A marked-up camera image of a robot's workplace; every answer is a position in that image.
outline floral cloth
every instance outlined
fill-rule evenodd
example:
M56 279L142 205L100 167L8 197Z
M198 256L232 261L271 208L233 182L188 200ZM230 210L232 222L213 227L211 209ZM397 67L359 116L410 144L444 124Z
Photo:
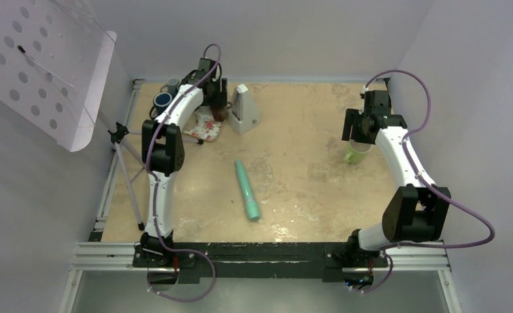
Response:
M198 111L195 111L194 114L197 120L196 126L192 129L183 130L183 133L208 142L216 139L218 132L224 123L216 122L214 117L200 114Z

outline white holder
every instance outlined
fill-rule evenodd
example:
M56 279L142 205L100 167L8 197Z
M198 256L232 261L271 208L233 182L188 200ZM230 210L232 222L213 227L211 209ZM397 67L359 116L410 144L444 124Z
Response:
M248 88L242 84L235 88L229 111L229 124L240 135L260 124L260 112Z
M89 7L0 0L0 101L69 151L91 141L116 38Z

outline wooden table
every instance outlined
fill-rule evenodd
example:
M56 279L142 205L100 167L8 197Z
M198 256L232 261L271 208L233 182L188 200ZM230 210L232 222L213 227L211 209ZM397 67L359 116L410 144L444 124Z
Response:
M161 83L143 84L130 129L140 130ZM232 90L237 83L230 83ZM362 84L247 84L261 123L238 135L224 123L217 139L185 143L185 163L174 188L175 241L345 241L355 228L381 220L396 186L374 147L360 164L346 164L341 141L346 108L360 108ZM384 89L384 85L372 88ZM128 136L141 151L140 136ZM125 151L133 176L139 164ZM261 218L244 213L234 161L245 165ZM133 184L146 222L148 177ZM138 241L138 230L121 172L103 241Z

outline tripod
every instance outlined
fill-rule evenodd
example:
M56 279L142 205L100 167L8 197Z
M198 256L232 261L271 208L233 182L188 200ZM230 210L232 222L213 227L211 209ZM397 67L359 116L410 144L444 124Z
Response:
M137 205L137 200L134 194L134 190L132 188L132 183L136 180L137 177L141 173L145 171L145 163L141 158L141 155L137 152L137 150L132 146L130 142L125 138L126 135L141 135L141 131L129 130L128 127L116 122L116 125L112 125L106 115L104 113L99 112L97 118L103 123L103 125L108 129L108 133L110 134L110 142L114 144L114 148L118 155L118 161L120 163L120 167L122 167L122 173L124 174L124 178L126 179L126 187L128 189L128 193L130 194L130 201L132 202L132 208L134 210L134 214L137 220L137 225L139 230L145 230L145 223L141 219L141 213L139 212L139 206ZM199 145L204 143L201 139L196 139L191 136L182 135L182 140L184 142L192 142ZM124 155L122 146L139 162L141 168L139 171L130 179L130 175L128 173L128 168L126 167L126 162L124 161Z

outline white wall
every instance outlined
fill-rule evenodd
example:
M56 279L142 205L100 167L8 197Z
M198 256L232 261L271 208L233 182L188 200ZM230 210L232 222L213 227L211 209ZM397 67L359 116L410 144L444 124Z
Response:
M421 161L497 230L486 246L449 251L463 308L513 312L513 0L436 1L398 68L431 89L429 127L412 139ZM419 85L397 74L390 92L410 127L419 125ZM481 223L450 208L448 243L486 235Z
M204 47L244 81L353 81L402 60L433 0L93 1L134 78L183 77Z
M115 54L101 110L123 121L132 80ZM0 312L56 312L77 241L95 221L110 160L106 129L70 153L0 102Z

